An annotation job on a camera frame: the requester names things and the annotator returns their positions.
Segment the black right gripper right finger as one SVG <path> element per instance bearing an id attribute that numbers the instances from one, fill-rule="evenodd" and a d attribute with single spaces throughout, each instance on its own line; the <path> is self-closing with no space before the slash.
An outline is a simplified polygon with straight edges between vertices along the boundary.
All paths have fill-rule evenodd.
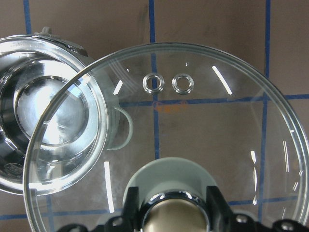
<path id="1" fill-rule="evenodd" d="M 301 223 L 282 219 L 267 227 L 244 213 L 234 213 L 217 186 L 206 188 L 209 229 L 212 232 L 307 232 Z"/>

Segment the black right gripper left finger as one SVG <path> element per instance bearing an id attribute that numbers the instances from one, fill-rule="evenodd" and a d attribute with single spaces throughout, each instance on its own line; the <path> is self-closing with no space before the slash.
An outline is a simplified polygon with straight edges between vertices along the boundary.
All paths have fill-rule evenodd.
<path id="1" fill-rule="evenodd" d="M 129 187 L 121 215 L 110 218 L 105 224 L 97 225 L 92 232 L 139 232 L 139 188 Z"/>

